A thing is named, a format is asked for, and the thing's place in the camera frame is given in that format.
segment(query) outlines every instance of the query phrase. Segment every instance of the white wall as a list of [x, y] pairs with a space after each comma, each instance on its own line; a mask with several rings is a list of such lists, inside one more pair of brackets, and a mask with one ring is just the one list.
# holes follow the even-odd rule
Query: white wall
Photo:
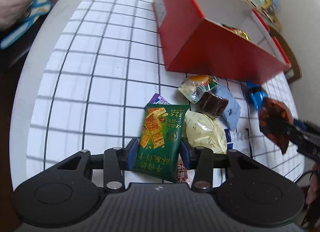
[[[320, 0], [279, 0], [277, 17], [302, 71], [290, 86], [299, 118], [320, 125]], [[312, 165], [305, 160], [305, 170]]]

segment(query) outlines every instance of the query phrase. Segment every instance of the circular logo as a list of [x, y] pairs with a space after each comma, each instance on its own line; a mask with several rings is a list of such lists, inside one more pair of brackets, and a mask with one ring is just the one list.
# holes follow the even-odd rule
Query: circular logo
[[178, 133], [176, 131], [169, 131], [169, 132], [167, 132], [165, 137], [170, 142], [174, 142], [174, 141], [176, 141], [178, 139]]

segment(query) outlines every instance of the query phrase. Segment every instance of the checkered table surface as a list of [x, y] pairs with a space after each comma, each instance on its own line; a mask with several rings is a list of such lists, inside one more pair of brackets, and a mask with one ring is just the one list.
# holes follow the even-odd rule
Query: checkered table surface
[[[143, 107], [154, 93], [171, 104], [188, 104], [177, 92], [187, 76], [167, 72], [152, 0], [83, 0], [61, 34], [47, 63], [31, 119], [27, 176], [32, 177], [81, 149], [101, 154], [125, 147], [140, 136]], [[243, 83], [221, 79], [241, 106], [237, 132], [249, 132], [254, 159], [290, 180], [304, 169], [304, 158], [290, 145], [280, 149], [259, 131], [257, 111], [245, 100]], [[284, 74], [263, 85], [270, 97], [297, 111]], [[102, 172], [94, 181], [102, 182]], [[215, 169], [214, 186], [224, 180]], [[124, 172], [129, 182], [165, 182]]]

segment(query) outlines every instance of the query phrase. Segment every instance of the metal screw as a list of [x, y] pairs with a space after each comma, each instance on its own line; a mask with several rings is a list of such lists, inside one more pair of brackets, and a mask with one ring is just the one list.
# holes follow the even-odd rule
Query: metal screw
[[207, 189], [210, 187], [210, 183], [205, 180], [198, 180], [195, 182], [195, 187], [197, 187], [198, 189]]
[[122, 183], [114, 180], [108, 182], [106, 186], [108, 189], [120, 189], [122, 187]]

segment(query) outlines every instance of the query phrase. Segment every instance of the cracker picture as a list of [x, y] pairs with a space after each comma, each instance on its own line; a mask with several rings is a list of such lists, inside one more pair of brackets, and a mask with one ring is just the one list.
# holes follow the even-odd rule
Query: cracker picture
[[145, 124], [151, 133], [154, 133], [161, 129], [161, 126], [158, 123], [157, 117], [153, 112], [150, 113], [148, 116], [146, 116]]
[[148, 113], [153, 113], [156, 117], [159, 117], [160, 115], [166, 113], [165, 108], [153, 108], [153, 109], [147, 109]]
[[164, 139], [162, 132], [158, 132], [152, 136], [152, 142], [153, 142], [153, 149], [160, 147], [161, 145], [164, 145]]
[[142, 138], [140, 139], [140, 145], [141, 145], [143, 148], [145, 148], [146, 145], [148, 144], [149, 138], [150, 138], [149, 135], [143, 134]]

